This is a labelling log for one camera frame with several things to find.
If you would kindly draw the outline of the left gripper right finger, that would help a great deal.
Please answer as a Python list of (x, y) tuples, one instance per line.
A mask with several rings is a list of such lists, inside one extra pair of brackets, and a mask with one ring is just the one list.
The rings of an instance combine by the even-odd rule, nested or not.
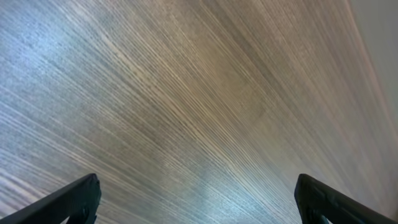
[(307, 174), (298, 176), (294, 197), (303, 224), (395, 222)]

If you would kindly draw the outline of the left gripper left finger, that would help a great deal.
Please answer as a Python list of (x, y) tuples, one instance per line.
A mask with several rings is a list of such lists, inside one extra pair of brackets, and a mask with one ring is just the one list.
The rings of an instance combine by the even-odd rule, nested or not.
[(25, 208), (1, 219), (1, 224), (67, 223), (94, 224), (100, 204), (100, 181), (88, 174)]

